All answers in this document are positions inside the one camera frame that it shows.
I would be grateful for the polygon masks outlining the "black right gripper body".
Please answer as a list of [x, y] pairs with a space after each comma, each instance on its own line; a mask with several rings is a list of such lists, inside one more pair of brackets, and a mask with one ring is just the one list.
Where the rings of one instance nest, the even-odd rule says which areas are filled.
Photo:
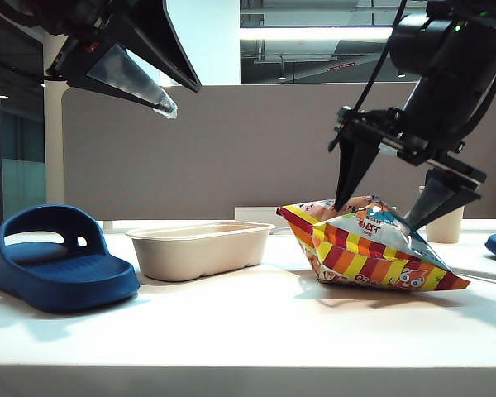
[[336, 135], [339, 132], [378, 134], [382, 137], [379, 153], [395, 155], [414, 166], [428, 163], [439, 170], [466, 178], [477, 186], [486, 180], [484, 172], [450, 155], [452, 151], [459, 151], [463, 147], [462, 141], [450, 148], [442, 145], [435, 137], [419, 135], [426, 130], [399, 108], [364, 112], [344, 106], [337, 114]]

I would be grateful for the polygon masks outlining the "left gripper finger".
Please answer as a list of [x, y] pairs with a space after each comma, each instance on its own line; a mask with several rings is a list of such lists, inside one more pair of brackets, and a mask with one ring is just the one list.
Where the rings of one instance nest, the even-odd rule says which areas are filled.
[[139, 103], [175, 119], [173, 99], [117, 44], [101, 44], [93, 51], [76, 44], [68, 53], [68, 84], [95, 93]]
[[107, 36], [197, 92], [201, 83], [179, 42], [165, 1], [114, 1]]

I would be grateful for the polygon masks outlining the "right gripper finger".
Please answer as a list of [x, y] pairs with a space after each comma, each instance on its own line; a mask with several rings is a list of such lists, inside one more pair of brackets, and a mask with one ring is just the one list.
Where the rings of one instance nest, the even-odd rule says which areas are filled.
[[481, 199], [477, 185], [453, 172], [430, 169], [425, 178], [424, 190], [404, 219], [414, 229]]
[[339, 132], [330, 144], [340, 147], [340, 168], [335, 209], [341, 210], [379, 154], [382, 137], [369, 132]]

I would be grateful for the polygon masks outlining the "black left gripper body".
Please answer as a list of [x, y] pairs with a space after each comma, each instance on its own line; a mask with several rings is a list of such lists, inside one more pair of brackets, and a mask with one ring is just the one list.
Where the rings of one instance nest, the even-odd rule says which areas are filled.
[[46, 78], [73, 87], [124, 87], [121, 66], [126, 58], [126, 32], [111, 26], [97, 33], [89, 39], [70, 36], [46, 70]]

